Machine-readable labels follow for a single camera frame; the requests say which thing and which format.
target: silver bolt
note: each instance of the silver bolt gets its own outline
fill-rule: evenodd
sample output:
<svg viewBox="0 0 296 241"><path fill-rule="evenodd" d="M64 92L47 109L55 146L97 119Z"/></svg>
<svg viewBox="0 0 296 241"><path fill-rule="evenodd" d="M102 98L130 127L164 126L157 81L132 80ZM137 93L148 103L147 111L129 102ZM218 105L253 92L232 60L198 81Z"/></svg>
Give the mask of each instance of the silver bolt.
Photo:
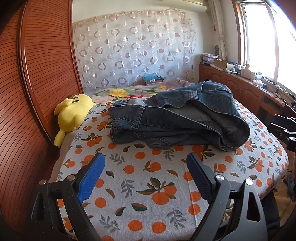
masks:
<svg viewBox="0 0 296 241"><path fill-rule="evenodd" d="M225 179L222 175L217 175L216 178L219 181L223 181Z"/></svg>
<svg viewBox="0 0 296 241"><path fill-rule="evenodd" d="M44 185L45 183L46 183L46 180L42 179L40 180L39 185Z"/></svg>
<svg viewBox="0 0 296 241"><path fill-rule="evenodd" d="M68 181L73 181L75 179L74 175L67 176Z"/></svg>
<svg viewBox="0 0 296 241"><path fill-rule="evenodd" d="M252 180L250 180L250 179L246 179L245 182L246 182L246 184L249 185L249 186L252 186L252 185L253 185L253 182L252 182Z"/></svg>

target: bed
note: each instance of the bed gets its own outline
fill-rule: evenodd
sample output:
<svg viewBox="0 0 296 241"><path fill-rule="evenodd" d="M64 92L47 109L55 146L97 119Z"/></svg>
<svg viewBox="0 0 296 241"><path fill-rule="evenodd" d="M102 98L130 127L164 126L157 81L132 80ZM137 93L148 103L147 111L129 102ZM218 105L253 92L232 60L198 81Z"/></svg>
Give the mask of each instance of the bed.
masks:
<svg viewBox="0 0 296 241"><path fill-rule="evenodd" d="M105 169L83 207L103 241L188 240L208 207L186 167L186 156L195 152L203 163L229 181L252 179L259 197L282 184L288 157L282 145L268 133L247 108L235 101L238 112L251 129L249 140L235 151L211 145L151 149L145 142L114 144L110 139L108 107L116 100L148 98L160 91L189 83L154 83L129 88L98 90L94 106L76 133L62 162L57 181L77 173L96 152L105 155ZM62 200L58 200L65 227L75 233ZM229 201L223 222L231 213Z"/></svg>

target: denim jeans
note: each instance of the denim jeans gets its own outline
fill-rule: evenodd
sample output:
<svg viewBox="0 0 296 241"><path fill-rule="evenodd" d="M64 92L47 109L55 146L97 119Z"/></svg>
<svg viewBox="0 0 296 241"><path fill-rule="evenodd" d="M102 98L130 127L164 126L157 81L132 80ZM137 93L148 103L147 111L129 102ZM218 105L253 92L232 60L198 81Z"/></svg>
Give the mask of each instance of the denim jeans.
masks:
<svg viewBox="0 0 296 241"><path fill-rule="evenodd" d="M230 151L250 135L229 88L209 80L163 91L145 101L116 101L108 110L111 139L118 144L136 140L151 148L212 144Z"/></svg>

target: stuffed animal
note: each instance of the stuffed animal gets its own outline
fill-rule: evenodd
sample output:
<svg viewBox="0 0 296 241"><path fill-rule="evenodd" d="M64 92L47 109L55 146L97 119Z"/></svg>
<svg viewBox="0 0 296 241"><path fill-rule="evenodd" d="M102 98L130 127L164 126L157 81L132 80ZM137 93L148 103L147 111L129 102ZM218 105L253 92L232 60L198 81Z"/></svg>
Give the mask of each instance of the stuffed animal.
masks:
<svg viewBox="0 0 296 241"><path fill-rule="evenodd" d="M84 94L66 98L59 103L54 110L54 115L59 115L60 131L54 139L54 145L60 147L66 133L78 130L90 109L95 105L92 99Z"/></svg>

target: orange print bedsheet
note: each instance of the orange print bedsheet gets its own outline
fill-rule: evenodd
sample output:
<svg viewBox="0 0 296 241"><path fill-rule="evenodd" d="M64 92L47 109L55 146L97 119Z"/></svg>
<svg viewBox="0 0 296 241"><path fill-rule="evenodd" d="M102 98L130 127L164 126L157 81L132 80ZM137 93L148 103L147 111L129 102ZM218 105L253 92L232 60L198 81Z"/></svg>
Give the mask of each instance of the orange print bedsheet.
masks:
<svg viewBox="0 0 296 241"><path fill-rule="evenodd" d="M116 145L111 142L107 108L114 99L147 98L159 91L187 83L108 89L92 97L94 106L79 128L60 169L58 180L77 173L96 152L105 155L105 169L83 207L103 241L188 240L202 220L208 203L201 198L186 167L195 152L203 163L229 181L249 178L260 198L277 189L286 173L288 157L274 135L238 101L235 105L249 124L249 140L235 151L211 145L151 149L145 142ZM69 235L75 237L63 201L59 207ZM229 219L232 203L224 214Z"/></svg>

